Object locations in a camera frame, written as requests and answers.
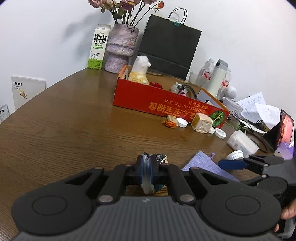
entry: green and white milk carton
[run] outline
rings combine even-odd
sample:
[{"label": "green and white milk carton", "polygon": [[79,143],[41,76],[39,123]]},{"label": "green and white milk carton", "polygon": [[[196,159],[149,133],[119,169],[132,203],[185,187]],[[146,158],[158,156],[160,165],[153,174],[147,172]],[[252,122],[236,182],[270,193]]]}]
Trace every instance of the green and white milk carton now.
[{"label": "green and white milk carton", "polygon": [[111,25],[109,24],[99,24],[95,29],[91,43],[91,52],[89,54],[89,63],[87,65],[88,68],[102,69],[110,29]]}]

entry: thermos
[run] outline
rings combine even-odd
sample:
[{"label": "thermos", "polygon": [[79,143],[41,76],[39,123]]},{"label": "thermos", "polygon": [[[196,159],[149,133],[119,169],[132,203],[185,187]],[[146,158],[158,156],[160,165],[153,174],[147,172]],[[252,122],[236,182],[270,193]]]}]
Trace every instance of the thermos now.
[{"label": "thermos", "polygon": [[217,61],[211,79],[205,88],[214,97],[216,97],[216,94],[218,93],[218,90],[226,75],[227,68],[228,64],[224,60],[219,59]]}]

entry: translucent plastic bottle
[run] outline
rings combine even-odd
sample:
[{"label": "translucent plastic bottle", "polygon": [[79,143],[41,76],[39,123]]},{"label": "translucent plastic bottle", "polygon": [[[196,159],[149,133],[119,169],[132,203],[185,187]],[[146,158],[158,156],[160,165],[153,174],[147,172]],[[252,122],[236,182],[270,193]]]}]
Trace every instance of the translucent plastic bottle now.
[{"label": "translucent plastic bottle", "polygon": [[214,62],[215,60],[210,58],[209,61],[207,61],[205,65],[201,68],[195,83],[192,84],[200,87],[205,87],[211,79],[212,73],[214,71]]},{"label": "translucent plastic bottle", "polygon": [[225,91],[226,91],[226,89],[227,89],[227,87],[229,85],[230,80],[231,80],[231,69],[227,68],[226,75],[225,75],[225,77],[223,79],[223,82],[222,82],[222,84],[221,84],[221,86],[219,88],[219,91],[218,91],[218,93],[216,95],[216,99],[222,100],[222,98],[225,95]]}]

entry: small white cap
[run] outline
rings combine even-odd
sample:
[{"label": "small white cap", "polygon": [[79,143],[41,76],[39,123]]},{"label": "small white cap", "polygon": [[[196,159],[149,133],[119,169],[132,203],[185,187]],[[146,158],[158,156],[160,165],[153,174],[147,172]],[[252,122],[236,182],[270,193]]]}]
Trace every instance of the small white cap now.
[{"label": "small white cap", "polygon": [[244,158],[244,153],[241,150],[234,151],[227,156],[228,160],[237,160],[239,158]]},{"label": "small white cap", "polygon": [[226,137],[226,133],[219,128],[215,129],[215,135],[221,139],[225,139],[225,137]]},{"label": "small white cap", "polygon": [[185,128],[188,125],[188,122],[182,118],[177,118],[177,121],[179,122],[179,127]]},{"label": "small white cap", "polygon": [[209,129],[209,133],[210,133],[210,134],[214,134],[214,133],[215,133],[215,129],[214,129],[214,127],[211,126],[211,128]]}]

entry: white alpaca plush toy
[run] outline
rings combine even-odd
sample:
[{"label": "white alpaca plush toy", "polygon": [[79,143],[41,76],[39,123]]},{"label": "white alpaca plush toy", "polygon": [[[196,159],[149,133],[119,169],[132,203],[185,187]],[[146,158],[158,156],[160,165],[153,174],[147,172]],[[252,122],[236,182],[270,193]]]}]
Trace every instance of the white alpaca plush toy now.
[{"label": "white alpaca plush toy", "polygon": [[138,56],[135,63],[133,64],[133,68],[128,80],[144,85],[149,85],[146,73],[150,66],[151,64],[149,63],[149,59],[146,56]]}]

